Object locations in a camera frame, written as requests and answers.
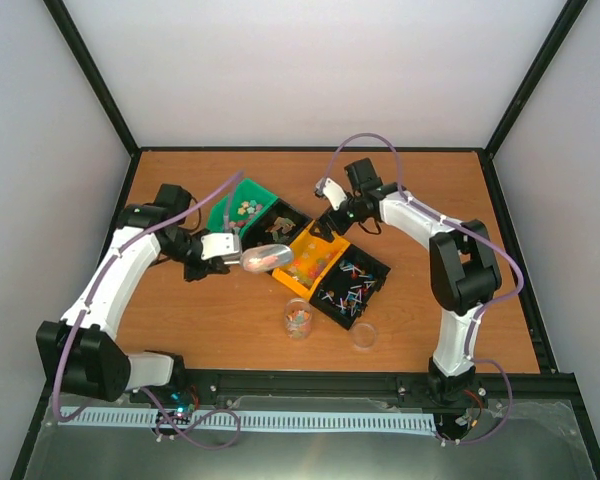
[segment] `transparent cup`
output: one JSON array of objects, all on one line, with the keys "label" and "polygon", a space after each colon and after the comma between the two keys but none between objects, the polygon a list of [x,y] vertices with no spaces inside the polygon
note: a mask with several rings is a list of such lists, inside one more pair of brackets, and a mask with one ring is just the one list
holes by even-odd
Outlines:
[{"label": "transparent cup", "polygon": [[294,339],[307,338],[311,333],[311,305],[303,298],[294,298],[284,307],[284,325],[287,334]]},{"label": "transparent cup", "polygon": [[358,350],[369,350],[375,343],[378,332],[370,323],[356,322],[349,330],[353,344]]}]

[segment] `white cable carrier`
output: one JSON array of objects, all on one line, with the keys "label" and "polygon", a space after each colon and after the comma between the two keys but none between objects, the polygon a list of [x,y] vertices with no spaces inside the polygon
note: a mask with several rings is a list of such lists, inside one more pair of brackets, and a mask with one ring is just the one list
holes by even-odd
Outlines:
[{"label": "white cable carrier", "polygon": [[[61,407],[62,415],[69,415],[77,407]],[[198,410],[193,413],[191,422],[196,421],[211,410]],[[435,425],[432,414],[425,413],[333,413],[333,412],[274,412],[240,411],[243,432],[267,433],[406,433],[432,436]],[[159,412],[154,408],[110,408],[88,407],[74,420],[60,423],[60,426],[81,427],[126,427],[155,428]],[[174,417],[178,426],[186,428],[191,424]],[[205,419],[196,429],[235,430],[235,420],[229,415],[217,414]]]}]

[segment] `metal sheet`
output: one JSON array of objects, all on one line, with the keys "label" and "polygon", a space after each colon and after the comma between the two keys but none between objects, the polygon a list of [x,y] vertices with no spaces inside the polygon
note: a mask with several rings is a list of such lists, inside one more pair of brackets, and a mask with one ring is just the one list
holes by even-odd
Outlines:
[{"label": "metal sheet", "polygon": [[[567,425],[560,405],[559,418],[550,418],[550,406],[532,405],[483,444],[445,448],[434,438],[404,434],[247,432],[234,446],[207,452],[177,440],[156,443],[148,428],[53,425],[43,427],[26,478],[593,479],[579,432],[558,423]],[[482,431],[494,421],[486,417]],[[195,435],[221,443],[231,433]]]}]

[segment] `gray wall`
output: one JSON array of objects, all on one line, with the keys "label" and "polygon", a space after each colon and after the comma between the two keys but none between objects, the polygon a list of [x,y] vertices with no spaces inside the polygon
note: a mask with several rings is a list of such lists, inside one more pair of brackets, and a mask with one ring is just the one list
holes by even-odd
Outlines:
[{"label": "gray wall", "polygon": [[600,441],[600,2],[589,2],[496,157],[562,370]]},{"label": "gray wall", "polygon": [[141,145],[476,147],[564,0],[66,4]]},{"label": "gray wall", "polygon": [[93,272],[128,157],[41,1],[0,1],[0,480],[43,374],[35,331]]}]

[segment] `black frame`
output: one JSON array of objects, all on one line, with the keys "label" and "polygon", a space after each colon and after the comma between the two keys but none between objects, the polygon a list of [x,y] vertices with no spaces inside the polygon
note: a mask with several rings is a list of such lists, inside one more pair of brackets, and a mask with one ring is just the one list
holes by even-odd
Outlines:
[{"label": "black frame", "polygon": [[[44,0],[49,13],[73,52],[95,95],[102,104],[109,120],[130,156],[129,168],[125,176],[120,196],[116,203],[111,224],[107,233],[101,258],[106,252],[115,230],[115,220],[126,205],[131,185],[145,151],[333,151],[333,147],[139,147],[118,109],[102,75],[100,74],[87,46],[62,0]],[[580,390],[573,374],[559,373],[549,338],[538,309],[538,304],[529,281],[528,271],[520,245],[513,229],[509,210],[504,199],[500,182],[493,165],[493,159],[515,124],[527,100],[540,82],[560,45],[583,10],[587,0],[567,0],[556,19],[553,28],[536,55],[531,67],[511,100],[491,139],[484,148],[398,148],[405,152],[476,152],[480,161],[484,181],[504,247],[520,265],[527,283],[519,298],[531,341],[533,343],[540,374],[511,374],[509,376],[516,398],[542,398],[569,400],[573,406],[581,433],[585,440],[593,469],[600,478],[600,449],[584,406]],[[385,148],[351,147],[345,151],[386,151]],[[211,404],[218,398],[225,399],[245,394],[276,394],[291,396],[354,396],[381,399],[403,407],[423,408],[427,412],[442,413],[443,408],[432,406],[430,402],[420,402],[416,398],[401,396],[399,386],[426,383],[426,373],[325,373],[325,372],[264,372],[229,370],[190,370],[189,375],[198,386],[201,400]],[[478,374],[479,382],[490,395],[506,397],[504,384],[499,375]],[[20,455],[11,478],[24,478],[27,465],[35,445],[44,413],[48,406],[50,388],[46,385],[40,396],[35,414],[27,432]]]}]

